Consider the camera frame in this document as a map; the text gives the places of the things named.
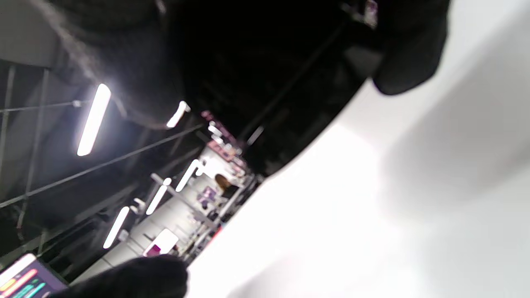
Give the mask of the person's right hand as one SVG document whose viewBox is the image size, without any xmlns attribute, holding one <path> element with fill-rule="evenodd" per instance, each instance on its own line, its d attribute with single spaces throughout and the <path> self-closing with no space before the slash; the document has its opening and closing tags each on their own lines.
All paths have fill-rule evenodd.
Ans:
<svg viewBox="0 0 530 298">
<path fill-rule="evenodd" d="M 434 76 L 449 0 L 33 0 L 123 115 L 166 130 L 210 112 L 267 178 L 368 79 L 387 96 Z"/>
</svg>

